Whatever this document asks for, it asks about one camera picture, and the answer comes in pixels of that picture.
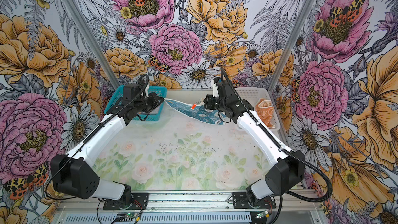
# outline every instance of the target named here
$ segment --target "black cable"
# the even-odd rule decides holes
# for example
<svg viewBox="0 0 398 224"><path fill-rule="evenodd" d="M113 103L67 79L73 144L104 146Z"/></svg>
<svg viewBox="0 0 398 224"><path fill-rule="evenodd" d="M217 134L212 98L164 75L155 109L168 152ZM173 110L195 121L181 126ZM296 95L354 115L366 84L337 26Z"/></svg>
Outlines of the black cable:
<svg viewBox="0 0 398 224"><path fill-rule="evenodd" d="M228 121L228 122L226 122L226 121L222 120L222 118L221 118L221 116L220 116L220 111L218 111L218 117L220 118L220 120L221 120L222 122L225 122L225 123L229 123L229 122L231 122L231 119L229 119L229 121Z"/></svg>
<svg viewBox="0 0 398 224"><path fill-rule="evenodd" d="M100 208L101 202L104 202L106 199L100 200L100 199L98 198L98 200L99 200L99 203L98 203L98 206L97 206L97 219L98 219L99 224L102 224L101 221L100 221L100 217L98 216L98 209Z"/></svg>
<svg viewBox="0 0 398 224"><path fill-rule="evenodd" d="M146 82L143 85L142 82L142 78L146 77ZM141 90L132 98L132 100L130 100L126 105L124 105L123 107L121 107L119 109L119 111L117 111L116 113L112 114L109 118L107 118L106 120L104 120L102 123L98 124L98 126L83 140L83 145L76 151L75 154L73 154L72 157L70 157L66 163L64 163L64 165L57 171L57 173L55 173L54 175L51 176L51 178L47 181L47 184L45 186L45 195L47 196L47 198L52 199L52 200L61 200L61 199L55 199L52 198L49 193L47 192L48 186L49 184L52 182L53 178L68 164L68 162L78 153L82 151L83 146L90 141L90 139L92 139L92 137L94 137L94 135L102 128L105 126L105 124L107 122L109 122L112 118L114 118L116 115L118 115L120 112L122 112L126 107L128 107L131 103L133 103L141 94L142 92L145 91L145 88L148 86L149 83L149 76L147 74L143 74L139 77L138 82L140 83L140 85L143 85L143 87L141 88ZM62 200L68 200L68 199L73 199L76 197L70 197L70 198L63 198Z"/></svg>
<svg viewBox="0 0 398 224"><path fill-rule="evenodd" d="M282 145L272 136L272 134L270 132L268 132L268 130L258 121L258 119L250 112L249 108L246 106L246 104L243 102L242 98L240 97L240 95L238 94L238 92L236 92L236 89L234 88L234 85L232 84L231 80L229 79L228 75L226 74L224 68L221 68L221 75L223 75L226 79L226 81L228 82L228 85L231 87L232 91L234 92L234 94L236 95L236 97L239 99L239 102L241 103L241 105L243 105L243 107L245 108L246 112L249 114L249 116L253 119L253 121L256 122L256 124L258 124L258 126L263 130L263 132L265 132L265 134L270 138L270 140L278 147L281 148ZM326 191L326 194L322 197L319 198L309 198L309 197L304 197L302 195L296 194L290 190L286 191L286 193L288 193L291 196L294 196L300 200L303 201L307 201L307 202L323 202L328 200L332 193L333 193L333 186L331 184L331 181L329 179L329 177L327 177L327 175L325 175L325 173L323 173L321 171L321 169L317 168L316 166L312 165L311 163L305 161L305 160L301 160L300 158L292 155L290 152L288 152L286 149L281 149L282 152L284 152L286 155L288 155L289 157L293 158L294 160L305 164L306 166L310 167L311 169L313 169L314 171L316 171L326 182L326 187L328 188Z"/></svg>
<svg viewBox="0 0 398 224"><path fill-rule="evenodd" d="M116 219L114 219L114 220L111 222L111 224L115 224L115 222L121 221L121 220L123 220L124 218L126 218L126 216L117 217Z"/></svg>
<svg viewBox="0 0 398 224"><path fill-rule="evenodd" d="M278 211L276 212L275 218L272 220L272 222L270 222L270 223L268 223L268 224L274 224L274 223L276 222L276 220L278 219L279 214L281 214L282 201L283 201L283 199L282 199L282 196L280 196L279 198L280 198L280 200L279 200Z"/></svg>

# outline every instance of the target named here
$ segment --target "flower bud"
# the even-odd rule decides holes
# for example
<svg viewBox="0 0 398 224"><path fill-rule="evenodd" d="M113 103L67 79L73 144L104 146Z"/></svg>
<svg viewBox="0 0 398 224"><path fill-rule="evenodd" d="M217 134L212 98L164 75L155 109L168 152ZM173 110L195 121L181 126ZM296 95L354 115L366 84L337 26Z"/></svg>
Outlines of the flower bud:
<svg viewBox="0 0 398 224"><path fill-rule="evenodd" d="M42 81L42 79L33 78L32 81L30 82L30 85L35 90L40 90L40 89L42 89L44 87L44 82Z"/></svg>
<svg viewBox="0 0 398 224"><path fill-rule="evenodd" d="M356 115L359 115L363 112L362 102L360 102L360 101L352 102L349 108L350 108L351 112L353 112L353 114L356 114Z"/></svg>
<svg viewBox="0 0 398 224"><path fill-rule="evenodd" d="M180 8L180 17L184 19L188 17L188 12L186 9Z"/></svg>
<svg viewBox="0 0 398 224"><path fill-rule="evenodd" d="M358 60L354 62L352 70L358 73L364 72L366 70L365 55L362 55Z"/></svg>

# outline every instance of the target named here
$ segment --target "table surface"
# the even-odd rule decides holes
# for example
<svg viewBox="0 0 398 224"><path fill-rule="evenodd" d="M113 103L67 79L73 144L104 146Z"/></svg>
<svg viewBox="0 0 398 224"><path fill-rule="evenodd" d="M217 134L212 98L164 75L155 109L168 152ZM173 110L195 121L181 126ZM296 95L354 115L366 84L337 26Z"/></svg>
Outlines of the table surface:
<svg viewBox="0 0 398 224"><path fill-rule="evenodd" d="M131 122L119 132L94 166L100 178L140 191L245 189L269 169L233 122L207 124L167 104L158 122Z"/></svg>

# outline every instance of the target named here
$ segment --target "purple flower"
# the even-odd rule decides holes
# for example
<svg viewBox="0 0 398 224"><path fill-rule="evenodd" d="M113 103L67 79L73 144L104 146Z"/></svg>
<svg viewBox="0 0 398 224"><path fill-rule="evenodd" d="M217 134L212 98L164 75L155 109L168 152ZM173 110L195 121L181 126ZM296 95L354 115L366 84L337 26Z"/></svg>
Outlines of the purple flower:
<svg viewBox="0 0 398 224"><path fill-rule="evenodd" d="M373 7L368 8L369 0L364 0L361 14L352 22L342 20L336 27L331 26L333 19L330 10L333 7L345 8L354 0L326 0L321 7L321 12L315 16L314 32L309 37L308 48L315 54L320 54L324 59L333 59L337 63L347 61L369 38L371 31L366 31L369 26Z"/></svg>
<svg viewBox="0 0 398 224"><path fill-rule="evenodd" d="M127 21L127 31L140 34L149 29L161 27L174 17L174 0L145 0L144 5L136 6L129 0L113 0L113 8L121 13L121 19Z"/></svg>
<svg viewBox="0 0 398 224"><path fill-rule="evenodd" d="M260 62L260 59L255 58L255 59L252 59L252 60L246 62L246 63L245 63L245 69L251 70L251 68L253 67L253 65L256 64L257 62Z"/></svg>
<svg viewBox="0 0 398 224"><path fill-rule="evenodd" d="M37 93L0 102L0 179L31 175L58 153L67 116L56 102Z"/></svg>
<svg viewBox="0 0 398 224"><path fill-rule="evenodd" d="M202 59L198 36L176 24L162 26L148 41L152 46L152 55L160 63L170 66L169 72L173 74L181 74L181 69Z"/></svg>
<svg viewBox="0 0 398 224"><path fill-rule="evenodd" d="M250 80L250 74L246 71L238 73L234 80L239 82L240 87L250 87L251 80Z"/></svg>
<svg viewBox="0 0 398 224"><path fill-rule="evenodd" d="M378 27L377 29L375 29L375 31L378 30L390 31L393 28L393 26L397 23L398 23L398 17L394 16L390 12L386 12L385 20L379 20L379 24L375 25Z"/></svg>
<svg viewBox="0 0 398 224"><path fill-rule="evenodd" d="M347 107L344 75L332 61L319 64L311 61L300 77L298 94L300 103L295 104L297 115L311 119L320 130L333 127Z"/></svg>
<svg viewBox="0 0 398 224"><path fill-rule="evenodd" d="M344 211L343 205L340 203L333 207L333 216L335 220L339 221L338 223L347 224L351 222L351 217Z"/></svg>

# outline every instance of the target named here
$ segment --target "orange peony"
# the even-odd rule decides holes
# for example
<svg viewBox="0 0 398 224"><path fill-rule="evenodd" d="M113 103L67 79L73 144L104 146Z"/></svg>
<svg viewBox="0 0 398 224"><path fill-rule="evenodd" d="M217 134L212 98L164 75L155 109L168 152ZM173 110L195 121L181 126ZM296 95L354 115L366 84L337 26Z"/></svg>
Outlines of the orange peony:
<svg viewBox="0 0 398 224"><path fill-rule="evenodd" d="M240 47L229 45L228 47L224 43L210 44L203 53L212 59L217 59L213 67L224 68L230 79L244 69L245 61L249 61L249 56L246 54L246 46L244 45Z"/></svg>
<svg viewBox="0 0 398 224"><path fill-rule="evenodd" d="M220 14L229 2L231 0L188 0L186 9L195 17L192 22L203 22L207 28L206 40L231 44L244 33L247 8L241 4L239 8Z"/></svg>
<svg viewBox="0 0 398 224"><path fill-rule="evenodd" d="M0 223L26 224L27 210L14 207L12 211L6 206L0 207Z"/></svg>
<svg viewBox="0 0 398 224"><path fill-rule="evenodd" d="M181 89L180 84L173 77L165 76L164 74L159 74L159 76L154 77L155 81L150 83L153 86L166 87L167 89Z"/></svg>
<svg viewBox="0 0 398 224"><path fill-rule="evenodd" d="M253 64L253 75L261 77L266 77L267 75L272 75L275 72L275 68L278 65L279 59L281 58L282 49L277 50L275 52L270 51L268 53L263 54L259 57L260 62ZM289 56L287 63L283 67L283 71L281 76L279 77L279 81L282 83L284 87L290 82L290 79L293 77L293 54Z"/></svg>
<svg viewBox="0 0 398 224"><path fill-rule="evenodd" d="M366 151L375 163L394 169L398 162L398 47L394 47L367 66L367 84L358 81L370 95L368 106L352 116L358 134L366 139Z"/></svg>
<svg viewBox="0 0 398 224"><path fill-rule="evenodd" d="M144 59L139 58L128 49L119 47L108 49L105 51L105 57L117 78L120 75L125 75L133 79L148 72ZM100 69L100 73L102 77L107 77L102 68Z"/></svg>
<svg viewBox="0 0 398 224"><path fill-rule="evenodd" d="M74 105L80 111L83 103L91 104L95 114L101 114L101 95L98 89L99 83L92 77L83 62L78 68L74 68L73 76L63 76L59 87L57 87L58 103L68 107Z"/></svg>
<svg viewBox="0 0 398 224"><path fill-rule="evenodd" d="M29 58L30 24L23 16L10 20L0 14L0 74L13 75L8 83L19 81L24 73L32 74L42 79L45 87L51 87L70 72L69 51L52 28L40 22L38 42Z"/></svg>
<svg viewBox="0 0 398 224"><path fill-rule="evenodd" d="M389 187L378 180L378 173L373 164L366 163L369 152L365 149L365 143L351 131L349 127L334 127L331 129L336 146L336 152L327 152L332 166L329 171L321 170L329 177L333 184L333 195L338 202L343 204L348 200L348 209L358 211L364 207L368 201L374 201L376 208L371 213L371 217L376 217L382 211L382 205L387 201L394 201L394 194L389 193ZM326 183L319 176L313 174L314 179L326 191Z"/></svg>
<svg viewBox="0 0 398 224"><path fill-rule="evenodd" d="M291 99L288 97L279 97L276 99L276 108L278 109L279 116L281 117L283 126L286 132L290 129L292 124L292 108L290 106Z"/></svg>

